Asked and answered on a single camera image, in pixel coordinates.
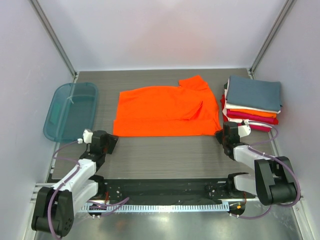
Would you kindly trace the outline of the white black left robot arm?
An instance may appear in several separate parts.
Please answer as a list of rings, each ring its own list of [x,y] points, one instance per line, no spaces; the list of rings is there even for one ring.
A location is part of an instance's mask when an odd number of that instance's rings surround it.
[[[86,144],[85,152],[75,161],[74,168],[59,182],[43,186],[37,193],[31,228],[65,237],[71,230],[74,217],[92,197],[104,192],[104,178],[97,171],[113,153],[118,136],[104,130],[85,129],[76,144]]]

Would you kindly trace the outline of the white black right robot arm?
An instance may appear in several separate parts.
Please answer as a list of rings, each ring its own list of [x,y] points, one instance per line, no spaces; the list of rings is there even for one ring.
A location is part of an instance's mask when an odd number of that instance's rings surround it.
[[[285,156],[272,156],[260,152],[253,148],[253,144],[242,142],[241,138],[250,133],[248,123],[226,121],[222,130],[215,134],[226,156],[254,171],[253,175],[229,175],[229,188],[257,196],[264,206],[295,205],[301,199],[301,187],[290,160]]]

